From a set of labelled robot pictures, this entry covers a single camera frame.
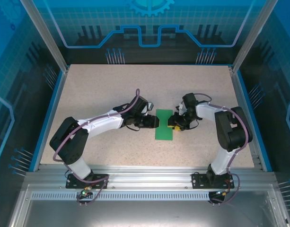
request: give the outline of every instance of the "green object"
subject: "green object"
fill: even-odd
[[[159,127],[155,129],[156,140],[173,140],[173,129],[168,127],[168,119],[172,114],[172,110],[156,110],[159,118]]]

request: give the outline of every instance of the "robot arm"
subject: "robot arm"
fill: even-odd
[[[82,157],[87,140],[105,131],[119,129],[131,124],[134,124],[138,128],[156,128],[159,126],[158,117],[148,114],[153,109],[153,103],[149,103],[141,96],[129,111],[120,114],[120,112],[131,106],[135,99],[136,97],[130,104],[114,107],[105,114],[108,117],[103,117],[92,122],[90,122],[90,119],[75,120],[73,117],[66,118],[52,137],[50,146],[56,151],[73,130],[85,122],[89,122],[89,124],[79,129],[65,143],[58,155],[80,179],[93,180],[93,173]]]
[[[222,184],[221,176],[227,174],[227,166],[232,156],[238,148],[244,145],[246,140],[241,123],[231,112],[210,105],[207,101],[199,102],[193,93],[186,94],[176,109],[178,112],[169,118],[168,125],[178,131],[190,129],[192,121],[203,118],[215,123],[220,149],[215,160],[208,167],[207,178],[212,187],[216,187],[218,182]],[[248,142],[251,142],[252,132],[242,108],[235,107],[231,110],[242,119],[247,128]]]

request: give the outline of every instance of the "enclosure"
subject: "enclosure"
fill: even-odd
[[[234,200],[193,189],[219,149],[204,119],[171,140],[90,139],[84,159],[110,178],[79,207],[49,141],[137,88],[153,115],[190,92],[244,110],[253,141],[232,164]],[[0,0],[0,226],[56,225],[290,226],[290,0]]]

